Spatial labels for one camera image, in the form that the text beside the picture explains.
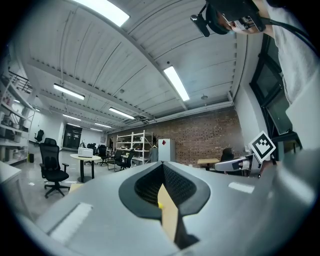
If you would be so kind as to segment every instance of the vr headset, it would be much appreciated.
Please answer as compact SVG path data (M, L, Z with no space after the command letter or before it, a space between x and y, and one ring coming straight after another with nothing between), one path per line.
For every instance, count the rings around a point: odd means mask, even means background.
M202 16L202 12L205 9L207 9L205 15L206 20ZM210 36L207 26L210 27L211 24L215 22L212 15L216 13L210 11L210 9L219 12L228 23L234 22L241 30L256 27L258 31L263 32L266 29L266 25L283 27L300 38L319 57L317 49L312 45L310 38L306 33L291 25L260 17L259 9L252 0L206 0L205 6L198 15L192 15L190 17L191 21L196 25L204 37Z

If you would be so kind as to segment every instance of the round white table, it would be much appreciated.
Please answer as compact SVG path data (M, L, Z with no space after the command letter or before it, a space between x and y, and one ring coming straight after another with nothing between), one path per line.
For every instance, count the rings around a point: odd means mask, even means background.
M70 157L80 160L80 177L78 178L79 182L86 183L86 182L90 181L91 179L95 178L95 160L100 160L101 159L100 156L93 155L92 157L81 157L81 156L78 156L78 154L71 154ZM91 175L92 175L92 177L85 176L84 161L91 161Z

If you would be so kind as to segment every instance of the white wall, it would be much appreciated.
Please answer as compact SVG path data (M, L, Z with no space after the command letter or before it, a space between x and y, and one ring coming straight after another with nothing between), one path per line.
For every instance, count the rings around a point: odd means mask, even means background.
M36 111L29 132L30 141L35 142L35 136L37 136L39 130L44 131L42 142L45 141L45 138L51 138L54 139L61 148L64 130L64 121L61 114L56 114L54 112L50 113L45 110L42 110L41 112Z
M234 99L234 106L239 117L245 146L247 146L261 131L265 131L268 134L260 105L249 85L256 71L262 40L262 33L252 34L247 37L243 73Z
M81 132L80 143L84 142L86 146L88 143L96 143L96 147L102 144L105 145L106 140L104 141L104 143L100 142L101 137L107 137L107 135L100 131L88 130L83 128Z

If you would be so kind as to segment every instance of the white refrigerator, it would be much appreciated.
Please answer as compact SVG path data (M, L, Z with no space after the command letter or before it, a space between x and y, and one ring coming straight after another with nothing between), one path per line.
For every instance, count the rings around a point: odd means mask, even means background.
M171 138L161 138L158 140L158 160L176 161L176 143Z

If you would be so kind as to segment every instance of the metal shelving unit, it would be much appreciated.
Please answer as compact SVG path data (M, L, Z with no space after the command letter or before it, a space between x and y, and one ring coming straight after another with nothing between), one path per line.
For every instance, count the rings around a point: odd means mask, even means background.
M12 75L10 79L7 77L0 78L0 111L4 113L9 122L15 124L16 127L8 126L1 120L0 123L0 161L8 165L15 164L19 161L27 159L29 147L29 132L35 115L35 109L24 98L23 94L17 89L19 83L18 75ZM6 137L7 130L14 133L14 138L19 138L16 142ZM14 150L13 158L5 161L6 154L11 155L10 150Z
M122 135L116 136L116 150L121 151L130 151L131 149L134 149L134 153L138 153L138 156L134 156L132 160L142 162L142 164L146 164L150 160L149 156L149 149L153 146L153 133L148 133L143 130L141 133L134 133L128 135ZM130 145L130 147L127 148L121 148L122 146Z

